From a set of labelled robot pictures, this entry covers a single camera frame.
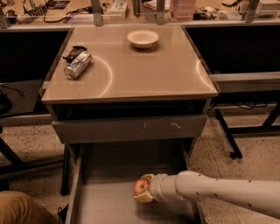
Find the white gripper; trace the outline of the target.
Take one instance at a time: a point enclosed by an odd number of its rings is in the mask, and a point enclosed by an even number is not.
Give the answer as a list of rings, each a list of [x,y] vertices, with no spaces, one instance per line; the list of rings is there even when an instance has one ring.
[[[150,182],[149,191],[144,190],[139,194],[134,194],[133,199],[140,203],[150,203],[155,201],[174,201],[178,199],[175,186],[175,175],[167,174],[144,174],[141,179]]]

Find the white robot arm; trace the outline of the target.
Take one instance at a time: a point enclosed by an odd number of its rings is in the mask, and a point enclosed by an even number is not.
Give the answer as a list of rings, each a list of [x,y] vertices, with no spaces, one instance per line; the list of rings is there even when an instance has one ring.
[[[176,175],[144,174],[133,186],[140,203],[214,198],[252,211],[280,218],[280,182],[210,178],[195,171]]]

